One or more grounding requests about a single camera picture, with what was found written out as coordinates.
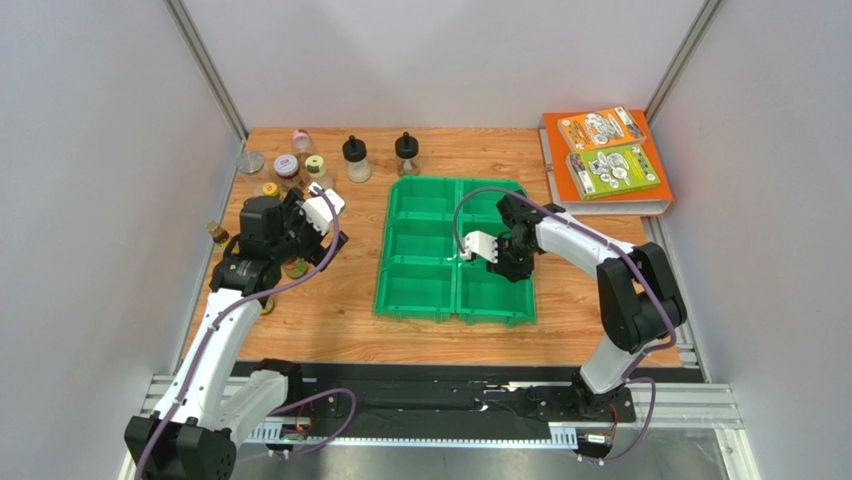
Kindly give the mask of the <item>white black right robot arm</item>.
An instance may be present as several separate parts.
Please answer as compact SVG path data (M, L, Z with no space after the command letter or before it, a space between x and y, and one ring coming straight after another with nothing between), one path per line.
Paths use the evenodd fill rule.
M486 243L487 269L511 282L528 279L537 255L557 255L597 282L604 335L571 380L578 415L602 414L651 353L673 347L687 318L667 254L594 230L561 208L537 205L519 191L497 203L507 232Z

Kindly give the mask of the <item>yellow cap green label bottle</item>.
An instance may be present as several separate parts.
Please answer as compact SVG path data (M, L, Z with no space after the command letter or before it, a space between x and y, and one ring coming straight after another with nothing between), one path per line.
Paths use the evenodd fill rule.
M281 270L287 278L299 279L307 274L309 266L304 260L296 258L292 261L283 263Z

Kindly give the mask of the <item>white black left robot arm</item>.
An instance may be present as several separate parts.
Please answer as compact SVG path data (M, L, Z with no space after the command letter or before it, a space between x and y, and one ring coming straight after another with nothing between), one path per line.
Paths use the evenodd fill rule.
M132 417L125 429L135 478L230 478L242 443L297 385L294 364L268 360L234 395L223 396L266 302L323 271L348 240L340 227L342 197L317 183L309 191L244 202L187 356L153 411Z

